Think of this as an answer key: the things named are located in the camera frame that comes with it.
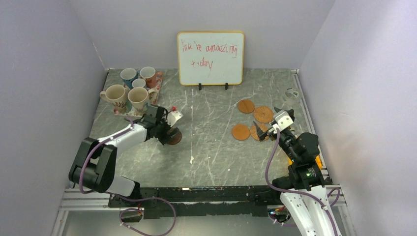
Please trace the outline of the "light wooden coaster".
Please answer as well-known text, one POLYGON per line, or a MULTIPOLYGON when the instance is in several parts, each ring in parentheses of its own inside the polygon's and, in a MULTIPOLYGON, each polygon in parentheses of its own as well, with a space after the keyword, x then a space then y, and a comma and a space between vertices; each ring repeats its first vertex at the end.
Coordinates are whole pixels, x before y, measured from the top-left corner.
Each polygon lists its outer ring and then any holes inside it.
POLYGON ((244 124, 236 124, 232 128, 232 136, 239 141, 244 141, 250 136, 250 129, 244 124))
POLYGON ((242 99, 237 103, 237 107, 242 113, 250 114, 254 111, 255 104, 249 99, 242 99))

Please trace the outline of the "dark walnut wooden coaster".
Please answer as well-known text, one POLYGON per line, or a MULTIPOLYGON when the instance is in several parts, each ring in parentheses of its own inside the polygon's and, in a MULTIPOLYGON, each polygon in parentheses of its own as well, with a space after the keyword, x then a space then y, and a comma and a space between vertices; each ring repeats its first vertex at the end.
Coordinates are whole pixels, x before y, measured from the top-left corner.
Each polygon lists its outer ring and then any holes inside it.
POLYGON ((181 141, 182 133, 178 128, 171 128, 170 130, 168 130, 166 138, 166 144, 176 145, 181 141))

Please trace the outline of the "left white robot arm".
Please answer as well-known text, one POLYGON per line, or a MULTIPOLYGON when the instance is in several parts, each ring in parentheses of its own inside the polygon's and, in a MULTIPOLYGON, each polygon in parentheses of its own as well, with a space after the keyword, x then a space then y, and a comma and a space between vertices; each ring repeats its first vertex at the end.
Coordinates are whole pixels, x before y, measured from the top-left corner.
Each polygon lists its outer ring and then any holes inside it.
POLYGON ((127 118, 129 124, 124 129, 99 139, 85 138, 69 170, 69 180, 78 184, 84 194, 93 191, 117 194, 127 206, 136 206, 141 199, 140 184, 115 174, 117 158, 131 147, 152 138, 162 145, 168 144, 179 133, 174 125, 182 117, 182 113, 175 109, 168 111, 150 105, 149 111, 140 118, 127 118))

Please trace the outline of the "woven rattan coaster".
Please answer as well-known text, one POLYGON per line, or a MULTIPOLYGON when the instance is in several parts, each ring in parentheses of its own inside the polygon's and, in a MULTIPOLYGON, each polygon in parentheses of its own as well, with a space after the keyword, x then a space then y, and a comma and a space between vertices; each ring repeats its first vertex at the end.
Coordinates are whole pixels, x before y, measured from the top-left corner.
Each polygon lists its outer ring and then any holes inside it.
POLYGON ((253 111, 253 116, 256 121, 260 123, 269 123, 273 120, 273 111, 267 106, 256 107, 253 111))
MULTIPOLYGON (((267 130, 268 130, 268 127, 267 127, 265 124, 263 124, 263 123, 257 123, 257 125, 261 128, 261 130, 262 130, 263 132, 265 132, 265 131, 267 131, 267 130)), ((251 128, 250 128, 250 135, 251 135, 251 137, 252 137, 253 139, 255 139, 256 141, 259 141, 259 137, 258 137, 258 135, 257 135, 257 130, 256 130, 255 125, 252 125, 252 126, 251 126, 251 128)))

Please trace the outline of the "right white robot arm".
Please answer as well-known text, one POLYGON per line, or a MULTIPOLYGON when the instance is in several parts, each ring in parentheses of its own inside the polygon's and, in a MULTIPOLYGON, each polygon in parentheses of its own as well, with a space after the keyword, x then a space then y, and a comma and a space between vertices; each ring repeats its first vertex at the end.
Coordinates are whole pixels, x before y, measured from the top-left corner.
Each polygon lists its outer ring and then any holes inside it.
POLYGON ((275 140, 265 170, 272 201, 284 205, 303 236, 339 236, 341 232, 331 209, 326 182, 316 161, 320 154, 319 137, 309 132, 295 136, 290 130, 295 120, 294 110, 274 110, 268 130, 255 126, 259 140, 265 137, 275 140), (289 175, 270 181, 268 172, 278 148, 291 160, 289 175))

